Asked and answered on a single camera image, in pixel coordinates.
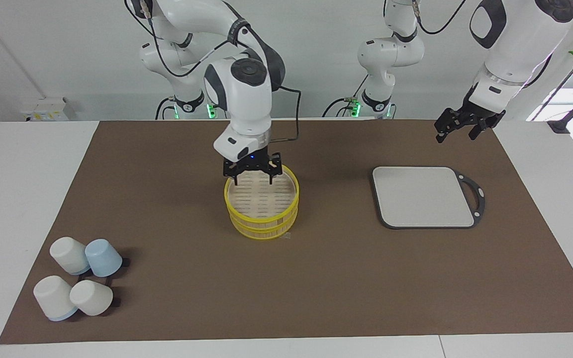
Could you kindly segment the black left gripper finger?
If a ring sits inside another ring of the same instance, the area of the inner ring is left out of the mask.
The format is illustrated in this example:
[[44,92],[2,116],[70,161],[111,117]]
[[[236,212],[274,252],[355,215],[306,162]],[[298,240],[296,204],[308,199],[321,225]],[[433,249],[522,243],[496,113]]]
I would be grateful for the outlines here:
[[475,125],[470,130],[468,136],[471,140],[476,140],[476,138],[483,132],[488,129],[487,120],[486,119],[477,119]]
[[437,143],[443,143],[448,134],[459,129],[459,112],[444,110],[435,122]]

